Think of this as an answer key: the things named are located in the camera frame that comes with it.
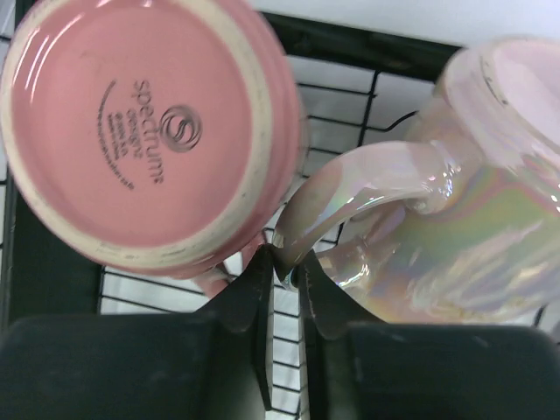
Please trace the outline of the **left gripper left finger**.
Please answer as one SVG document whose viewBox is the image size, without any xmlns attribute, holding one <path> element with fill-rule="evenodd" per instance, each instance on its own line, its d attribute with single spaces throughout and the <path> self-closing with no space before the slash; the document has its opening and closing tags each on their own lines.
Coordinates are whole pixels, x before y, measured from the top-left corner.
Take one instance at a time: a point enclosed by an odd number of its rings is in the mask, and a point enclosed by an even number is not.
<svg viewBox="0 0 560 420">
<path fill-rule="evenodd" d="M 197 311 L 25 318 L 1 343 L 4 419 L 262 419 L 271 408 L 273 257 Z"/>
</svg>

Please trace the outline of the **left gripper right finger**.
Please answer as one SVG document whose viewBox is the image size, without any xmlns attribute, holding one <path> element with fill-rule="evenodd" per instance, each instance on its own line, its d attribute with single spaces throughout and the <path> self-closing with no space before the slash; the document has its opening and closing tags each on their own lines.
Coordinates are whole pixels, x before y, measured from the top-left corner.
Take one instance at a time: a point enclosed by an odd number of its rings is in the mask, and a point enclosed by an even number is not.
<svg viewBox="0 0 560 420">
<path fill-rule="evenodd" d="M 297 267 L 304 419 L 556 419 L 559 350 L 533 327 L 394 325 L 309 254 Z"/>
</svg>

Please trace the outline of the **pale pink iridescent mug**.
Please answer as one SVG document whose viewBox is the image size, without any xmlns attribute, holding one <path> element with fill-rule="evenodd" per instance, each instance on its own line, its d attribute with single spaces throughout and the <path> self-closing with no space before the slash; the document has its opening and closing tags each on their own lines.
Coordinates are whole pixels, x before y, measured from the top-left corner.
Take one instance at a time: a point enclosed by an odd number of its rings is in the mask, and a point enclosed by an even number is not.
<svg viewBox="0 0 560 420">
<path fill-rule="evenodd" d="M 559 44 L 501 38 L 458 51 L 402 141 L 331 160 L 275 227 L 285 287 L 321 253 L 329 278 L 391 323 L 493 323 L 559 297 Z"/>
</svg>

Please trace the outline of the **pink ghost pattern mug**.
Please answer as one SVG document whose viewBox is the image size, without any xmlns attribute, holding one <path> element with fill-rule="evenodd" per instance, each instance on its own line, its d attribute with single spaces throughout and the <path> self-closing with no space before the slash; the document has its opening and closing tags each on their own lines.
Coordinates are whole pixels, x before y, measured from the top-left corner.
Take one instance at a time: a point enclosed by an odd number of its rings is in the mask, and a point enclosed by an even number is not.
<svg viewBox="0 0 560 420">
<path fill-rule="evenodd" d="M 64 243 L 204 290 L 257 247 L 308 149 L 284 49 L 244 1 L 35 3 L 3 63 L 1 133 Z"/>
</svg>

